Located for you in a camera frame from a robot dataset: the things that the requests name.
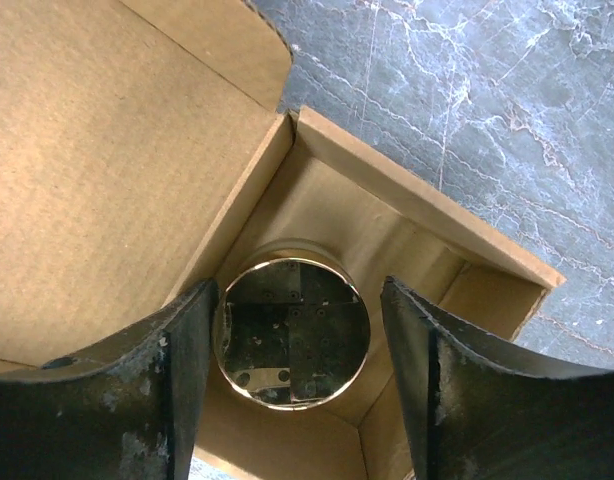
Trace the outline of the round mirrored lid jar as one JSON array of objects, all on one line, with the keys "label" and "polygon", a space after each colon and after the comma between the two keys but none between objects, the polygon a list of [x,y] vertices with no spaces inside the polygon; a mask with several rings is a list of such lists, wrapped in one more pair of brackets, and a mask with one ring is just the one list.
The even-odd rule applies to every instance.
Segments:
[{"label": "round mirrored lid jar", "polygon": [[270,242],[227,282],[213,324],[223,377],[264,407],[295,411],[340,396],[360,374],[371,339],[364,300],[321,245]]}]

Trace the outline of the brown cardboard express box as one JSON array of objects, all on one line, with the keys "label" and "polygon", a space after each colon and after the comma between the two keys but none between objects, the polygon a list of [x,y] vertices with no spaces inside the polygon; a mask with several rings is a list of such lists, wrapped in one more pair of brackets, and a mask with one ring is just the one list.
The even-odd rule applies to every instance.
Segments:
[{"label": "brown cardboard express box", "polygon": [[312,109],[278,113],[292,60],[246,1],[0,1],[0,373],[203,280],[219,295],[270,242],[313,241],[367,307],[360,374],[277,411],[211,349],[192,458],[240,479],[407,479],[384,278],[506,339],[564,279]]}]

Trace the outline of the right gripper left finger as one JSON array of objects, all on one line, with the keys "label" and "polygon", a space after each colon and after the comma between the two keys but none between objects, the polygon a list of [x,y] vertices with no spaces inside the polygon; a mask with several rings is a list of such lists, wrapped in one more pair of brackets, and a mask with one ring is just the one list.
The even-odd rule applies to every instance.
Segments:
[{"label": "right gripper left finger", "polygon": [[0,479],[184,479],[218,287],[33,370],[0,373]]}]

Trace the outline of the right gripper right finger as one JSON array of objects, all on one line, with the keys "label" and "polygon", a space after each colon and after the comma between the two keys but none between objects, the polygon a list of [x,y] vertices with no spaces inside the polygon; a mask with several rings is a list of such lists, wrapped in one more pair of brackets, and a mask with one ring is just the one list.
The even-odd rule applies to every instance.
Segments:
[{"label": "right gripper right finger", "polygon": [[614,370],[548,357],[429,302],[381,293],[419,479],[614,479]]}]

